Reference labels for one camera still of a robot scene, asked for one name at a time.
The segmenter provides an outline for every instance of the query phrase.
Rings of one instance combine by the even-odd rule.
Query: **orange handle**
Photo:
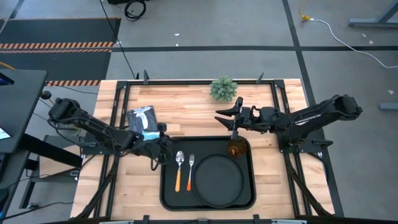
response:
[[[191,190],[191,177],[188,180],[187,191]]]
[[[175,191],[179,192],[180,191],[180,177],[181,177],[181,170],[178,169],[177,172],[177,180],[175,181]]]

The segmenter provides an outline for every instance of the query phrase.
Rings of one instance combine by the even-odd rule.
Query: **small green plant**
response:
[[[221,102],[232,101],[232,97],[236,95],[238,84],[233,82],[232,78],[222,76],[217,80],[213,80],[210,84],[210,95],[213,99]]]

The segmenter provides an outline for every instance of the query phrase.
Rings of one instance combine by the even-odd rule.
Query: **concrete floor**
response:
[[[350,45],[398,45],[398,29],[353,29],[349,18],[374,17],[392,1],[308,0],[303,13],[330,23],[335,34]],[[0,2],[0,18],[8,17],[17,0]],[[302,23],[298,0],[289,0],[298,39],[302,46],[339,46],[324,24]],[[105,3],[108,16],[123,17],[122,10]],[[17,18],[103,17],[97,0],[25,0]],[[153,0],[147,13],[136,21],[123,18],[119,31],[123,47],[279,45],[293,46],[282,1],[248,0]],[[387,65],[398,65],[398,52],[371,52]],[[295,52],[203,51],[129,52],[135,72],[146,69],[151,78],[301,78]],[[349,94],[363,107],[352,122],[335,122],[325,128],[333,170],[346,217],[398,220],[398,113],[378,109],[380,102],[398,101],[398,69],[384,69],[373,59],[355,52],[304,52],[308,76],[317,102],[335,94]],[[131,78],[122,53],[112,53],[107,79]],[[75,87],[98,91],[98,87]],[[78,99],[93,112],[94,95],[59,87],[46,88],[54,96]],[[48,108],[39,102],[35,112],[46,116]],[[41,132],[33,132],[40,127]],[[27,132],[38,138],[55,135],[54,130],[33,116]],[[73,200],[75,184],[38,184],[32,202],[46,204]],[[14,201],[9,214],[18,213]],[[71,206],[57,205],[7,223],[43,223],[66,220]]]

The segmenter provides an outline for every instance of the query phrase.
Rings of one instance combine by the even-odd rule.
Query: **fork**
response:
[[[192,165],[193,165],[194,161],[195,161],[195,155],[194,154],[190,154],[189,155],[189,166],[191,168],[189,169],[189,179],[188,179],[187,191],[191,190],[191,173],[192,173]]]

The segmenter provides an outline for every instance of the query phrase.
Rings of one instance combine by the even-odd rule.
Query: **butcher block tabletop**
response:
[[[93,116],[105,123],[109,123],[111,119],[117,82],[103,80],[99,86]],[[285,79],[284,82],[291,112],[306,108],[301,81]],[[268,85],[238,85],[237,95],[230,103],[216,102],[209,93],[209,85],[134,85],[129,92],[127,109],[153,105],[157,121],[167,124],[166,134],[170,137],[227,136],[230,132],[214,119],[216,110],[231,108],[238,96],[243,97],[243,106],[274,106],[271,88]],[[120,94],[115,124],[120,123],[123,96],[124,90]],[[252,151],[257,199],[251,208],[171,212],[162,206],[159,199],[160,167],[151,171],[148,157],[129,154],[119,161],[111,219],[142,220],[144,215],[149,215],[151,220],[253,219],[254,214],[259,214],[260,218],[294,218],[284,157],[279,152],[276,135],[244,129],[239,130],[239,135],[249,141]],[[301,160],[308,189],[325,210],[333,213],[323,164],[304,153],[301,154]],[[82,169],[71,217],[78,215],[97,191],[102,162],[103,156],[97,155]],[[296,191],[301,214],[305,214],[302,194],[297,186]],[[105,215],[107,198],[108,192],[105,192],[100,216]]]

